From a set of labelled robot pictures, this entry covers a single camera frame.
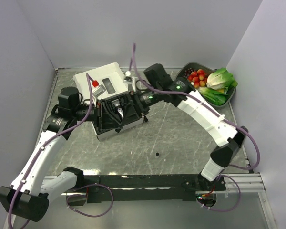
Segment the black silver hair trimmer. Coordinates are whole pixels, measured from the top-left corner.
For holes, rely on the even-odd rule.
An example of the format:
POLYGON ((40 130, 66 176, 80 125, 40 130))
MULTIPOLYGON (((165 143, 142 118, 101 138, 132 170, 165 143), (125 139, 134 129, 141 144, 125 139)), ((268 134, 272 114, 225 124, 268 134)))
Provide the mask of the black silver hair trimmer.
POLYGON ((120 104, 120 101, 118 99, 113 100, 112 104, 115 110, 117 111, 117 113, 119 114, 119 116, 121 117, 121 119, 124 119, 123 109, 122 109, 122 105, 120 104))

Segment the white box with black tray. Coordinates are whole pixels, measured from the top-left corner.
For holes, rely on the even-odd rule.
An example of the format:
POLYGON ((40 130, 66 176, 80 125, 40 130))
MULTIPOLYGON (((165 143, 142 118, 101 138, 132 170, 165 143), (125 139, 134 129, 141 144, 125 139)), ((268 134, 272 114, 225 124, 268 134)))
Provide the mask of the white box with black tray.
POLYGON ((113 62, 73 76, 84 105, 92 104, 102 107, 102 124, 93 126, 98 140, 103 140, 121 131, 142 124, 145 115, 140 114, 132 99, 133 90, 129 90, 132 78, 124 75, 119 64, 113 62), (112 101, 118 99, 122 105, 124 119, 115 110, 112 101))

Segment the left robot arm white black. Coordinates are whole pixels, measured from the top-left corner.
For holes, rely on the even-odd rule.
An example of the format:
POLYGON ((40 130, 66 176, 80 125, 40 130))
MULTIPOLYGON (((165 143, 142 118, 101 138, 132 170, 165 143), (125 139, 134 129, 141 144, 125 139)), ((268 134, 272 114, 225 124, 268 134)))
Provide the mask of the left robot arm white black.
POLYGON ((0 202, 12 217, 18 216, 37 222, 43 218, 50 203, 63 192, 84 188, 83 171, 67 167, 55 179, 44 184, 52 160, 69 139, 72 131, 89 121, 92 106, 81 103, 76 87, 65 87, 58 96, 58 104, 44 123, 38 143, 25 167, 14 181, 0 188, 0 202))

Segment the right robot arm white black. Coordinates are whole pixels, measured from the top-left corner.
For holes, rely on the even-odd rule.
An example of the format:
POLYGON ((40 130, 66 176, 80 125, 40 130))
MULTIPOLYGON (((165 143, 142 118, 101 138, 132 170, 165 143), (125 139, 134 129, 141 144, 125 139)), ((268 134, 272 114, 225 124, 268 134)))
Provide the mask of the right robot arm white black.
POLYGON ((245 140, 245 130, 228 123, 185 78, 173 80, 161 64, 154 64, 144 70, 147 81, 145 102, 163 100, 192 117, 214 139, 217 148, 199 177, 199 186, 209 190, 215 179, 228 167, 245 140))

